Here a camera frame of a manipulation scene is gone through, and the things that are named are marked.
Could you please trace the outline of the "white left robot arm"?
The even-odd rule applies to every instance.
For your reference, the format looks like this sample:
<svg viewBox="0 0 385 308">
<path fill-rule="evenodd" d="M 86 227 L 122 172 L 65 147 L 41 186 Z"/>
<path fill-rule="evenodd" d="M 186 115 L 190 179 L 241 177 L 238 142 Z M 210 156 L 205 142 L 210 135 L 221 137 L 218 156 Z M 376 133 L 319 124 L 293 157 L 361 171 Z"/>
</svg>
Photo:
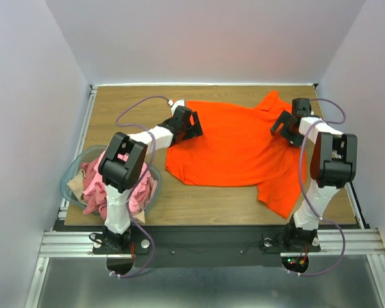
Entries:
<svg viewBox="0 0 385 308">
<path fill-rule="evenodd" d="M 96 255 L 135 253 L 139 232 L 141 241 L 148 244 L 141 247 L 141 252 L 148 253 L 153 240 L 131 213 L 131 194 L 146 176 L 157 150 L 203 135 L 198 113 L 181 101 L 171 108 L 169 119 L 142 130 L 130 135 L 115 133 L 101 157 L 98 173 L 107 191 L 107 217 L 103 232 L 89 235 Z M 146 155 L 151 156 L 151 161 L 143 168 Z"/>
</svg>

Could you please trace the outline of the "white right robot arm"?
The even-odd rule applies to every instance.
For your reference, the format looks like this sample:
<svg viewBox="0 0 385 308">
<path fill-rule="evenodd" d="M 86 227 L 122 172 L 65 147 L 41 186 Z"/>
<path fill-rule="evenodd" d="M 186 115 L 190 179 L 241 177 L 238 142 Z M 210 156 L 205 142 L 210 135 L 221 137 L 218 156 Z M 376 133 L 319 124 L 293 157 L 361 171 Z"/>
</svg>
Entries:
<svg viewBox="0 0 385 308">
<path fill-rule="evenodd" d="M 323 213 L 338 191 L 355 178 L 357 169 L 357 136 L 336 130 L 331 127 L 332 121 L 314 115 L 311 102 L 308 98 L 295 98 L 291 111 L 283 111 L 270 128 L 272 134 L 279 133 L 301 150 L 298 181 L 304 200 L 282 235 L 283 245 L 289 250 L 319 246 L 318 227 L 324 220 Z M 308 189 L 302 180 L 307 141 L 314 144 Z"/>
</svg>

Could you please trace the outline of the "orange t shirt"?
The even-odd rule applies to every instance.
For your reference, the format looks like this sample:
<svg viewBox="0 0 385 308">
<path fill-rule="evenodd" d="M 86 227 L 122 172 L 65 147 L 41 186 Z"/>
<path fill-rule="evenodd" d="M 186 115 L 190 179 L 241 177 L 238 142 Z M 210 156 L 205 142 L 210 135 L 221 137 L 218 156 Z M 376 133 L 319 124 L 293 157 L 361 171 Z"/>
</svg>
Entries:
<svg viewBox="0 0 385 308">
<path fill-rule="evenodd" d="M 287 219 L 300 196 L 299 170 L 306 156 L 271 127 L 291 105 L 269 92 L 255 107 L 224 102 L 188 101 L 203 135 L 170 147 L 166 170 L 185 185 L 242 187 L 254 185 L 257 199 Z"/>
</svg>

